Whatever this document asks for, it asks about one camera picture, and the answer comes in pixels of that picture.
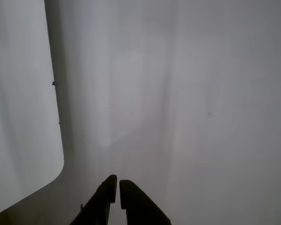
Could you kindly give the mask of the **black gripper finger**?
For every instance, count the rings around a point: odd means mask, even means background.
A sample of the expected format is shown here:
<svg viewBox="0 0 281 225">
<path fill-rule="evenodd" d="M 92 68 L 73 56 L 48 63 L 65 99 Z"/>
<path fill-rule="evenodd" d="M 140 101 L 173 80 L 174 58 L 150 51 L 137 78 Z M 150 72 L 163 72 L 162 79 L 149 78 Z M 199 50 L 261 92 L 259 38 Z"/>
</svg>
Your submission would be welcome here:
<svg viewBox="0 0 281 225">
<path fill-rule="evenodd" d="M 107 225 L 110 205 L 116 201 L 117 176 L 112 174 L 97 188 L 71 225 Z"/>
<path fill-rule="evenodd" d="M 119 182 L 121 209 L 126 211 L 128 225 L 170 225 L 170 219 L 132 181 Z"/>
</svg>

